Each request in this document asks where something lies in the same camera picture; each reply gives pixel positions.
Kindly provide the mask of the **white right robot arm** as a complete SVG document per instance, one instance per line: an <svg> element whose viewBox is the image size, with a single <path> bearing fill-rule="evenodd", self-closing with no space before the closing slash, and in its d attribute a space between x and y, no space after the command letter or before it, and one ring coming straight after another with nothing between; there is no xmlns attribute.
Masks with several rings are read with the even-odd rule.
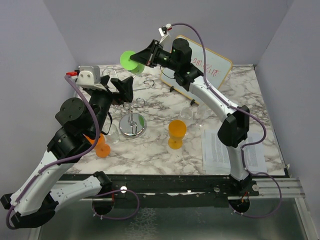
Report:
<svg viewBox="0 0 320 240"><path fill-rule="evenodd" d="M161 66L172 70L177 84L197 96L217 115L222 123L217 135L227 147L233 179L229 189L236 196L246 192L250 174L244 167L241 147L250 129L249 108L238 106L209 84L204 72L192 63L192 49L186 39L175 39L170 52L165 51L158 40L153 40L147 48L131 55L130 60L150 68Z"/></svg>

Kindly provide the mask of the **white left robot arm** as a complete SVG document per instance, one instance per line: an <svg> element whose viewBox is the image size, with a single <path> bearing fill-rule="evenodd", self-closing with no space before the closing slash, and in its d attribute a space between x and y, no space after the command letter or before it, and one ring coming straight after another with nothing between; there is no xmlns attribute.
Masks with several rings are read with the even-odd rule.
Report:
<svg viewBox="0 0 320 240"><path fill-rule="evenodd" d="M44 155L28 180L14 193L1 197L7 210L6 225L11 230L38 228L64 206L86 197L106 197L113 184L102 171L71 186L54 189L61 176L97 146L110 106L133 100L133 77L124 80L104 76L102 89L88 89L67 99L55 115L60 129L47 145Z"/></svg>

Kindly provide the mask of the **green wine glass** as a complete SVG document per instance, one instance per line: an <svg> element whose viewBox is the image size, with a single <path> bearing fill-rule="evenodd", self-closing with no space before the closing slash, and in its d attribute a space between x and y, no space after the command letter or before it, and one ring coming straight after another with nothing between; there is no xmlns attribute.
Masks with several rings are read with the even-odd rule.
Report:
<svg viewBox="0 0 320 240"><path fill-rule="evenodd" d="M123 52L120 56L121 66L132 74L138 75L144 71L145 66L141 63L131 60L130 57L135 54L132 50Z"/></svg>

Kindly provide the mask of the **orange wine glass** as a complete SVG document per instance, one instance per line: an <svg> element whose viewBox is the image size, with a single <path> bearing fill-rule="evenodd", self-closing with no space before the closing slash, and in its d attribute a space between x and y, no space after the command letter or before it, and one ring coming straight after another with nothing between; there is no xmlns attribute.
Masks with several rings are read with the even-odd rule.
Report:
<svg viewBox="0 0 320 240"><path fill-rule="evenodd" d="M99 158L106 158L111 152L111 148L106 143L105 137L102 133L99 135L99 139L96 146L94 147L94 151L96 156Z"/></svg>
<svg viewBox="0 0 320 240"><path fill-rule="evenodd" d="M173 150L180 149L183 146L183 138L185 137L186 133L186 124L179 119L173 120L168 125L168 146Z"/></svg>

